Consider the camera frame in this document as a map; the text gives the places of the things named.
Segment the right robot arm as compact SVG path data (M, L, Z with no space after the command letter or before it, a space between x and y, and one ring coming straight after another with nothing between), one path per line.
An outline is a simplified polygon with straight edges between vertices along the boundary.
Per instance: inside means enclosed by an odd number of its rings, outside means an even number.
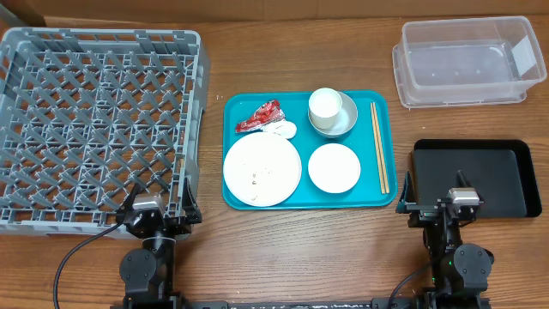
M411 173L406 174L395 212L408 214L408 226L423 230L429 262L402 280L391 293L388 308L488 308L480 294L488 288L494 263L487 249L462 241L460 229L473 223L484 201L462 172L456 174L458 186L434 204L416 201ZM405 300L396 294L415 276L431 270L433 286Z

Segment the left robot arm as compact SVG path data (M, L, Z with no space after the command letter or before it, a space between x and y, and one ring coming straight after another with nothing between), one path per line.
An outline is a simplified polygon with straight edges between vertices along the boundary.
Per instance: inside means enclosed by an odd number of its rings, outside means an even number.
M119 274L125 284L123 308L190 308L189 301L173 288L175 253L179 239L202 222L202 213L186 179L178 205L181 216L167 217L160 194L145 194L134 185L116 213L116 222L142 241L121 260Z

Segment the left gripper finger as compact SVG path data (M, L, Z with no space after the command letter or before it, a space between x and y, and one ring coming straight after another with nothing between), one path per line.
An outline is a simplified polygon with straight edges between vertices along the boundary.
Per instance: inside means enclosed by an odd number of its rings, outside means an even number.
M134 183L134 186L132 187L130 194L124 199L124 202L121 204L120 208L118 209L118 213L125 213L126 211L131 210L136 196L140 194L141 191L142 191L141 186L137 183Z
M195 215L197 212L196 200L190 189L190 180L185 177L183 185L183 193L181 197L181 209L187 215Z

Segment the grey metal bowl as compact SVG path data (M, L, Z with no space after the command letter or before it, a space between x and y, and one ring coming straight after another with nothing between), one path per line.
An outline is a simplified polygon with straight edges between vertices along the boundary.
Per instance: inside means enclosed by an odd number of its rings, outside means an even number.
M309 112L309 120L315 131L326 138L338 138L347 134L356 124L358 108L351 97L338 91L342 98L342 108L336 117L335 123L327 129L320 129L312 122L312 113Z

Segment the white cup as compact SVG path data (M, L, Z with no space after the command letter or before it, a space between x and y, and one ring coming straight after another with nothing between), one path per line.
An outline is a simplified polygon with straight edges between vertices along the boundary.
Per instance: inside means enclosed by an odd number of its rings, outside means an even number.
M318 129L328 129L335 124L342 98L332 88L319 88L311 94L308 108L312 124Z

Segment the small white bowl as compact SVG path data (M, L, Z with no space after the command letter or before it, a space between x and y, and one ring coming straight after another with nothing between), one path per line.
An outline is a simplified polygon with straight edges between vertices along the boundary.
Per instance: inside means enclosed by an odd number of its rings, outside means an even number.
M328 143L311 154L308 173L318 189L339 194L351 190L358 183L361 165L358 156L349 147Z

